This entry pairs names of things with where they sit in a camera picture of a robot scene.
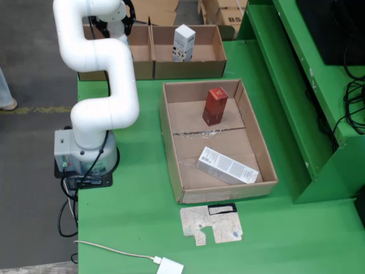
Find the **yellow floor line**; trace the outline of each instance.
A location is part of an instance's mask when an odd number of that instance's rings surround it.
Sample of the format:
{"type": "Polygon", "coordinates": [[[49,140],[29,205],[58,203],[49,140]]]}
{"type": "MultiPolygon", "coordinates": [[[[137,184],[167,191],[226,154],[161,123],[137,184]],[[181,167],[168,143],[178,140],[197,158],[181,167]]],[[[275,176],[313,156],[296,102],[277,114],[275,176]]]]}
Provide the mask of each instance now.
{"type": "Polygon", "coordinates": [[[0,115],[11,114],[29,114],[29,113],[66,113],[70,112],[72,107],[18,107],[12,111],[0,110],[0,115]]]}

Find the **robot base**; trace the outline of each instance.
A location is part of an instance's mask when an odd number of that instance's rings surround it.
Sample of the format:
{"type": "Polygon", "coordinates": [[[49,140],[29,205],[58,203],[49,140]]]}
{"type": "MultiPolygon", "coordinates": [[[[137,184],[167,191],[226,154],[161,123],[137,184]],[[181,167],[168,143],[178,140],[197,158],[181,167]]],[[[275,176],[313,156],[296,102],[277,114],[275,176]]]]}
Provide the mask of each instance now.
{"type": "MultiPolygon", "coordinates": [[[[80,183],[83,175],[90,169],[97,155],[99,148],[86,150],[79,147],[75,141],[71,129],[55,131],[55,167],[56,178],[68,178],[67,188],[72,191],[76,183],[80,183]]],[[[112,185],[112,173],[119,164],[119,150],[116,148],[115,136],[110,131],[99,160],[89,172],[88,183],[77,184],[79,188],[109,187],[112,185]]]]}

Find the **cardboard scrap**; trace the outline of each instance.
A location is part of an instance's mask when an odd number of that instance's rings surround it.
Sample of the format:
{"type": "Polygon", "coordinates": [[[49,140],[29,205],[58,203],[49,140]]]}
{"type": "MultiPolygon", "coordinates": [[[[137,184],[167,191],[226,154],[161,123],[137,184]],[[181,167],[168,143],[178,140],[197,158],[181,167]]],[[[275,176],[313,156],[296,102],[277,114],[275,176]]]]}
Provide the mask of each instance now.
{"type": "Polygon", "coordinates": [[[241,241],[244,234],[238,213],[229,204],[214,208],[209,208],[207,205],[182,208],[180,217],[184,236],[194,236],[196,246],[206,244],[206,236],[200,230],[204,227],[213,228],[217,244],[241,241]]]}

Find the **person's leg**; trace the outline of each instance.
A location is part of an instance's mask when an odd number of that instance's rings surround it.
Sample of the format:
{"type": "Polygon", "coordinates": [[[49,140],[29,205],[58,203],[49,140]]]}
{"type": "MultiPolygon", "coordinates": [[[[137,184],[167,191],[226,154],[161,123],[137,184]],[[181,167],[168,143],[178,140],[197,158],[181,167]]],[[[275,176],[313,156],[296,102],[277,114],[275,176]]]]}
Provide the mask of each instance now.
{"type": "Polygon", "coordinates": [[[9,87],[0,68],[0,110],[13,110],[17,107],[17,101],[11,97],[9,87]]]}

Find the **cardboard box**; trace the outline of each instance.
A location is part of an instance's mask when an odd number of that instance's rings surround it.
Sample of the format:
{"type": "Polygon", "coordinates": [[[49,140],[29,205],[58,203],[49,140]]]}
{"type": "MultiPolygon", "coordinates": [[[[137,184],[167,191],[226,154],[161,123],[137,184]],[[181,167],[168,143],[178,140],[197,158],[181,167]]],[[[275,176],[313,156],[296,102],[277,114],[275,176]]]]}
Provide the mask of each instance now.
{"type": "Polygon", "coordinates": [[[248,0],[198,0],[206,25],[218,25],[222,40],[237,39],[248,0]]]}
{"type": "Polygon", "coordinates": [[[172,60],[174,62],[190,61],[193,57],[195,31],[186,25],[175,29],[173,38],[172,60]]]}
{"type": "Polygon", "coordinates": [[[164,83],[161,129],[171,185],[178,203],[202,203],[267,195],[278,183],[265,140],[241,80],[164,83]],[[228,94],[221,123],[201,117],[206,93],[217,86],[228,94]],[[209,147],[259,171],[252,184],[231,186],[198,170],[209,147]]]}
{"type": "Polygon", "coordinates": [[[148,23],[148,19],[150,19],[151,24],[157,26],[172,26],[175,22],[176,13],[174,11],[164,10],[152,3],[141,5],[133,1],[133,6],[135,7],[137,22],[148,23]]]}
{"type": "MultiPolygon", "coordinates": [[[[94,27],[96,39],[103,39],[101,32],[94,27]]],[[[89,25],[84,25],[85,37],[92,40],[89,25]]],[[[134,58],[134,68],[137,80],[153,79],[153,44],[151,31],[147,25],[133,25],[128,36],[129,44],[134,58]]],[[[80,72],[81,81],[105,81],[104,71],[80,72]]]]}
{"type": "Polygon", "coordinates": [[[227,57],[217,26],[189,26],[196,32],[193,58],[173,62],[172,50],[177,26],[152,26],[155,51],[155,79],[220,78],[227,57]]]}

